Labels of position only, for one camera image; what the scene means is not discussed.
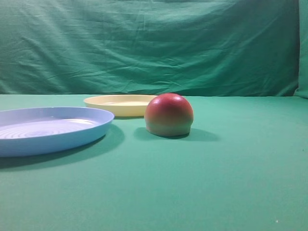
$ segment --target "green cloth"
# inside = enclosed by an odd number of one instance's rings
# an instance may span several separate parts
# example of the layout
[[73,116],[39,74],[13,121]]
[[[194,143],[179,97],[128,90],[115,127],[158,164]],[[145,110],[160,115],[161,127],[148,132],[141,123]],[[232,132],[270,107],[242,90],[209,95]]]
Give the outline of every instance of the green cloth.
[[293,0],[1,0],[0,93],[293,95]]
[[[84,106],[89,95],[0,95],[0,110]],[[183,139],[116,119],[102,140],[0,158],[3,231],[306,231],[308,101],[187,97]]]
[[299,87],[295,95],[308,98],[308,0],[299,0],[300,57]]

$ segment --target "yellow plate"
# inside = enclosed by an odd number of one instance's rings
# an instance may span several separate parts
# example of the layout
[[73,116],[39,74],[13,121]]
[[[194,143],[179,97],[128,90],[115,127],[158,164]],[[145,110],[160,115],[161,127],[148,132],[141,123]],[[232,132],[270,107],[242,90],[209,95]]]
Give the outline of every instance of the yellow plate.
[[102,95],[86,98],[87,107],[99,108],[112,112],[118,117],[144,116],[149,102],[156,95]]

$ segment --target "green tablecloth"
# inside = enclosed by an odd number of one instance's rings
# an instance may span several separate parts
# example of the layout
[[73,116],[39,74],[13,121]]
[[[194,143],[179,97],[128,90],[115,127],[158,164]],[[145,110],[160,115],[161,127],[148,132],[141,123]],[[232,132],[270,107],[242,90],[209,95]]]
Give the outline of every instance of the green tablecloth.
[[[88,95],[0,95],[0,109]],[[0,159],[2,231],[306,231],[308,101],[187,97],[190,136],[116,119],[103,139]]]

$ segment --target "plastic plate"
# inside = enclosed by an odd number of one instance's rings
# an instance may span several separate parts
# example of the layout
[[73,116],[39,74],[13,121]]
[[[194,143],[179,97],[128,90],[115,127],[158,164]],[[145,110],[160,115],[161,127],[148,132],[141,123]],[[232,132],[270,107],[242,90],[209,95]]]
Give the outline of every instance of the plastic plate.
[[0,156],[47,154],[85,145],[104,136],[114,117],[86,107],[0,111]]
[[118,117],[144,116],[149,102],[156,95],[103,95],[86,98],[87,107],[100,108],[112,112]]

